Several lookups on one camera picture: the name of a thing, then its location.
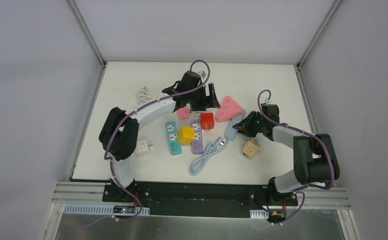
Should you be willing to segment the light blue power strip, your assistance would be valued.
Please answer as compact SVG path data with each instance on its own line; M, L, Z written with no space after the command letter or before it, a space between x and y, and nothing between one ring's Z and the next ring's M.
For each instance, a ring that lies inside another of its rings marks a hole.
M243 110L242 114L236 117L233 117L230 121L230 124L224 134L225 138L229 141L234 141L238 133L238 129L235 129L233 126L240 123L245 118L246 111Z

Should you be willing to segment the purple power strip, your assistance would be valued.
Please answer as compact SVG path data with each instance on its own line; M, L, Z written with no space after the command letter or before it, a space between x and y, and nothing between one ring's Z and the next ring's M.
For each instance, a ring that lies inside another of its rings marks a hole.
M204 153L202 126L200 121L191 122L191 127L194 129L195 139L191 143L192 154L202 155Z

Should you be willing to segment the beige cube adapter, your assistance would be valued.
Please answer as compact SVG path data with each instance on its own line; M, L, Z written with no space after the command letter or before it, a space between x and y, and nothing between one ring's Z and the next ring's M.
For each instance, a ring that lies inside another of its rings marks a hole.
M257 155L261 148L261 145L256 140L248 140L242 148L242 153L247 158L253 158Z

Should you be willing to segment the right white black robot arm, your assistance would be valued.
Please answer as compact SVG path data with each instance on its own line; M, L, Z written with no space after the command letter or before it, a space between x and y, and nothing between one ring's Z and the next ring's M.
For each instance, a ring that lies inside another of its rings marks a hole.
M264 198L272 205L284 201L286 195L307 187L330 189L339 178L339 166L328 134L311 134L279 121L279 107L260 104L244 120L235 124L240 134L255 137L263 134L273 142L293 150L293 169L269 180Z

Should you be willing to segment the small pink plug adapter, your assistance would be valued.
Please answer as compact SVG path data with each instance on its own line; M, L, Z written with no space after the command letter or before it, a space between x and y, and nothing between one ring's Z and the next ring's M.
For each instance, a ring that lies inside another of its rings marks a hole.
M177 116L179 119L185 120L185 119L188 119L190 117L191 111L187 106L185 106L185 107L178 109L176 111L176 113L177 113Z

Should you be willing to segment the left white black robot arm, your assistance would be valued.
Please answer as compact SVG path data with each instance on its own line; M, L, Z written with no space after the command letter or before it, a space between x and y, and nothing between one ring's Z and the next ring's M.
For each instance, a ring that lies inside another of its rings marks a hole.
M189 105L195 111L220 108L214 85L208 83L206 73L188 70L181 80L165 88L154 99L132 110L114 107L108 113L99 134L99 142L105 151L104 159L109 161L113 182L118 186L115 196L122 202L129 202L134 196L130 184L134 177L128 158L134 153L139 130L154 120L174 113Z

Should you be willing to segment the teal power strip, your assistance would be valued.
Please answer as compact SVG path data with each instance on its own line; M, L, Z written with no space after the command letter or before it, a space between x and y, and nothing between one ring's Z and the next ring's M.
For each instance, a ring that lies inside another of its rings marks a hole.
M166 132L168 135L168 142L170 153L172 156L177 156L182 154L182 148L177 139L177 128L174 121L166 123Z

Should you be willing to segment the red cube adapter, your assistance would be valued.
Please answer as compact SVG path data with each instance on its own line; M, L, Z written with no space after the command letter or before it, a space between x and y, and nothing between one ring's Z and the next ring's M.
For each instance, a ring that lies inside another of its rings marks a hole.
M203 130L212 130L215 127L214 114L212 112L203 112L200 114L201 128Z

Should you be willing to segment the yellow cube adapter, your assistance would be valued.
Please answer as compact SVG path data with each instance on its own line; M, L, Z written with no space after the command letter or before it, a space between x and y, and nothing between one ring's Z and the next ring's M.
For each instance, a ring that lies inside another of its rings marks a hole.
M189 126L182 126L177 132L177 141L181 145L190 145L195 140L195 129Z

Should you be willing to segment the pink triangular power socket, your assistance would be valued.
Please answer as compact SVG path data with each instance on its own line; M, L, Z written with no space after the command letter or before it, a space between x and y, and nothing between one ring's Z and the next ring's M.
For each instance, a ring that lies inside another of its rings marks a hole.
M217 111L215 119L218 123L231 120L232 118L243 115L244 109L238 104L232 97L226 96L222 103L221 108Z

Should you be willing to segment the white cube adapter with picture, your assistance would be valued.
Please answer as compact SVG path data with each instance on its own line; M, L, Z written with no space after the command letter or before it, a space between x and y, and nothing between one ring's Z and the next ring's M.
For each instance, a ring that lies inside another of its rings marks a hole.
M148 156L151 153L151 149L153 149L153 144L148 143L147 140L139 140L136 144L135 154L137 157L142 158Z

